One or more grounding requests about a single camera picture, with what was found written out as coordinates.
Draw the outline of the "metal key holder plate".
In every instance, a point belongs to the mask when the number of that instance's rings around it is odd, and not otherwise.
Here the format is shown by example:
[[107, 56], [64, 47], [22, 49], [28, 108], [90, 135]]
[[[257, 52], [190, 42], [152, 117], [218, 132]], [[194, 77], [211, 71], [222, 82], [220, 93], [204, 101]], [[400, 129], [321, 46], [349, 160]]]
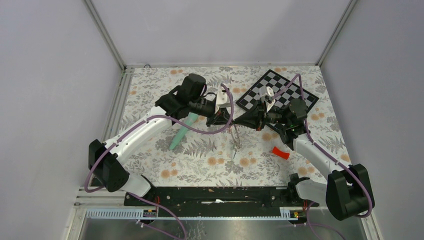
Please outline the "metal key holder plate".
[[228, 129], [228, 133], [231, 136], [232, 142], [233, 142], [233, 149], [234, 149], [234, 154], [233, 154], [233, 159], [236, 157], [236, 154], [241, 150], [242, 148], [242, 142], [240, 140], [240, 134], [239, 134], [239, 130], [237, 128], [236, 125], [232, 125], [229, 129]]

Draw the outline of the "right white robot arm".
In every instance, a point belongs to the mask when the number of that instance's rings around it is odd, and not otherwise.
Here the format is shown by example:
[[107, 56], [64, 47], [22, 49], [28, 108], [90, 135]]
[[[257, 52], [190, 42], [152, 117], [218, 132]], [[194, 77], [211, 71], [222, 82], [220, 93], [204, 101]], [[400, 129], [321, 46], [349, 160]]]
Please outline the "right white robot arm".
[[268, 107], [266, 101], [257, 101], [232, 122], [257, 131], [266, 124], [280, 124], [281, 141], [309, 160], [325, 177], [326, 183], [309, 178], [295, 180], [294, 188], [286, 193], [291, 205], [299, 206], [310, 200], [327, 207], [339, 221], [349, 217], [368, 217], [375, 201], [367, 169], [362, 164], [352, 165], [336, 158], [313, 140], [307, 124], [307, 109], [301, 98], [292, 99], [282, 108]]

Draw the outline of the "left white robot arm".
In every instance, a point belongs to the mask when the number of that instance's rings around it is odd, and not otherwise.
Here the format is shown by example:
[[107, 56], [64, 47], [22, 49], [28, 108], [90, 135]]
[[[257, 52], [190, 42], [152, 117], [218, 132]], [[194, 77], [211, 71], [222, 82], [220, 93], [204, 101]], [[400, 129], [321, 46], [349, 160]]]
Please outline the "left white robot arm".
[[[155, 192], [151, 189], [151, 183], [143, 176], [129, 173], [124, 169], [124, 164], [148, 140], [174, 124], [203, 135], [214, 135], [226, 130], [234, 115], [233, 95], [223, 83], [214, 93], [213, 100], [206, 99], [206, 90], [205, 78], [190, 73], [180, 85], [162, 95], [154, 107], [122, 133], [104, 142], [93, 140], [88, 146], [89, 174], [84, 190], [87, 193], [101, 189], [110, 193], [122, 190], [135, 194], [144, 206], [152, 204]], [[226, 108], [230, 108], [229, 118], [222, 128], [215, 131], [206, 132], [181, 122], [190, 113], [211, 118]]]

